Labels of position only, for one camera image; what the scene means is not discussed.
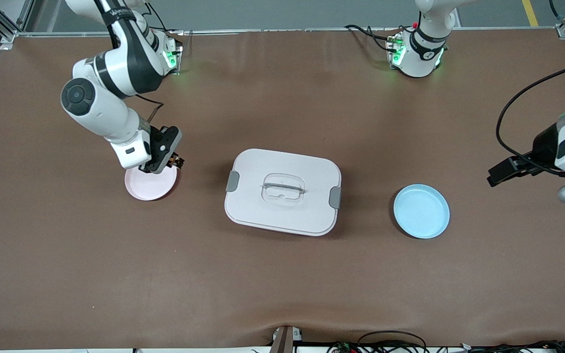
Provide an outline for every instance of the gray latch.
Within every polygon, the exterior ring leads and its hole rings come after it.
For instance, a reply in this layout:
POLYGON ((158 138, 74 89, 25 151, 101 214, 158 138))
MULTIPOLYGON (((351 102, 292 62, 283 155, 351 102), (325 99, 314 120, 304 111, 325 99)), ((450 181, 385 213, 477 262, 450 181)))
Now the gray latch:
POLYGON ((339 204, 341 203, 341 187, 333 187, 330 189, 330 196, 328 197, 328 204, 339 210, 339 204))
POLYGON ((231 174, 228 176, 228 183, 226 184, 226 192, 233 192, 237 190, 239 185, 239 173, 231 170, 231 174))

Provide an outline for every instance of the light blue plate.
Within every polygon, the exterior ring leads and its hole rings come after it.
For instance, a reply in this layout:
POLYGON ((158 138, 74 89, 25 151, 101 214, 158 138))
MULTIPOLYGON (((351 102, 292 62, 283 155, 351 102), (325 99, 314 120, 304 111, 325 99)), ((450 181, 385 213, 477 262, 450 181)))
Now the light blue plate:
POLYGON ((431 239, 446 230, 450 210, 438 190, 428 185, 414 184, 396 195, 394 216, 405 232, 416 238, 431 239))

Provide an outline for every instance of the brown table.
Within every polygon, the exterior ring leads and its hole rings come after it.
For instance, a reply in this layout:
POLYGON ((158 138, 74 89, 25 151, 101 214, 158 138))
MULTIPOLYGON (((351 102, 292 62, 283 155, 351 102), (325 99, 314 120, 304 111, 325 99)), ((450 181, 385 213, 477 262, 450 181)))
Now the brown table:
MULTIPOLYGON (((0 349, 222 347, 402 329, 432 345, 565 339, 565 205, 549 175, 490 188, 508 154, 494 125, 528 83, 565 67, 555 31, 457 31, 428 78, 391 72, 345 32, 195 36, 183 71, 146 96, 184 130, 177 190, 128 195, 110 145, 61 109, 80 58, 107 38, 18 38, 0 54, 0 349), (336 227, 312 238, 232 223, 234 158, 265 148, 343 174, 336 227), (444 194, 437 239, 402 234, 400 188, 444 194)), ((565 78, 507 116, 519 150, 565 111, 565 78)), ((154 107, 130 98, 141 115, 154 107)))

